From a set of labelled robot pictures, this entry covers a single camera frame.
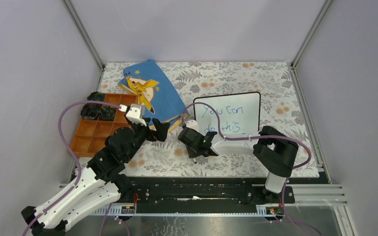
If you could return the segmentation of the white whiteboard black frame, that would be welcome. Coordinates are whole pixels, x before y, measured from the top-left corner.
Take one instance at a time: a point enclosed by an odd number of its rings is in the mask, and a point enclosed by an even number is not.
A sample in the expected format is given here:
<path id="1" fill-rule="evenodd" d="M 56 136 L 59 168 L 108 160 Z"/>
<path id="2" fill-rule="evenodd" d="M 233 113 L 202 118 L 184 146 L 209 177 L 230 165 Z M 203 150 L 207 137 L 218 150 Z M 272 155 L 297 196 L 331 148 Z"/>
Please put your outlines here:
<path id="1" fill-rule="evenodd" d="M 219 129 L 223 134 L 249 134 L 259 130 L 259 92 L 197 97 L 193 101 L 195 120 L 202 134 Z"/>

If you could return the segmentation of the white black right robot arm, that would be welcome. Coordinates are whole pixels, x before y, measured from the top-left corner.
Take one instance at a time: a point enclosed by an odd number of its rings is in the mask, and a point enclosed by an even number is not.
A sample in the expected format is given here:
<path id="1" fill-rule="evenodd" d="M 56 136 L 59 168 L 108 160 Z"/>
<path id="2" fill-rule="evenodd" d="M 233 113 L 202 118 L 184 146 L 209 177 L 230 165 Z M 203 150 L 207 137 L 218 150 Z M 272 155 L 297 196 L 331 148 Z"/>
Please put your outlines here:
<path id="1" fill-rule="evenodd" d="M 266 201 L 276 202 L 291 177 L 301 143 L 283 135 L 271 126 L 249 134 L 223 134 L 209 131 L 205 134 L 186 126 L 177 140 L 189 150 L 191 158 L 239 154 L 255 156 L 267 169 L 262 195 Z"/>

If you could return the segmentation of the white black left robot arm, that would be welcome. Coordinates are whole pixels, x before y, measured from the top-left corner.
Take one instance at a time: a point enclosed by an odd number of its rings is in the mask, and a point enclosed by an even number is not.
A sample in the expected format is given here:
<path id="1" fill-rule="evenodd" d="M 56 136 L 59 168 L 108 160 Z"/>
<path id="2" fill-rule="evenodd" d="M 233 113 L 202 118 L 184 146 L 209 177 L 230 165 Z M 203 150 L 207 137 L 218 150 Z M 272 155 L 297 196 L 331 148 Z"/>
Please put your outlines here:
<path id="1" fill-rule="evenodd" d="M 155 129 L 133 124 L 118 128 L 81 173 L 45 203 L 25 207 L 21 215 L 34 236 L 63 236 L 78 221 L 107 204 L 134 200 L 129 178 L 121 174 L 145 141 L 165 141 L 170 124 L 152 119 Z"/>

